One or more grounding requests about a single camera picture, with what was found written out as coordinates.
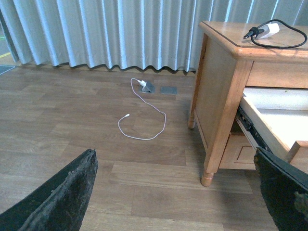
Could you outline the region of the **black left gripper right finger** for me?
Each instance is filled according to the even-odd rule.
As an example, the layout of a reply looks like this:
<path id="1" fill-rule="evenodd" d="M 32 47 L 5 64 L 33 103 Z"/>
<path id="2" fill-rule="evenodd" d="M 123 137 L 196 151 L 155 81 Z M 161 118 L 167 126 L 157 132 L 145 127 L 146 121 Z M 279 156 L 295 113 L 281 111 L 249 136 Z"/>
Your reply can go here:
<path id="1" fill-rule="evenodd" d="M 308 229 L 308 175 L 262 147 L 254 156 L 260 190 L 280 231 Z"/>

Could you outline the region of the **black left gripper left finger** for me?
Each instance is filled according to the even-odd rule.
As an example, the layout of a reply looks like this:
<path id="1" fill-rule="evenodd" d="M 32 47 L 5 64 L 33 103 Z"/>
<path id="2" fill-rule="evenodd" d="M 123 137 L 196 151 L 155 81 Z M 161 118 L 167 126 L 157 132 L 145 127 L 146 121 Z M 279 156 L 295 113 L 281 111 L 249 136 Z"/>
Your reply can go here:
<path id="1" fill-rule="evenodd" d="M 92 194 L 98 160 L 87 149 L 0 215 L 2 231 L 78 231 Z"/>

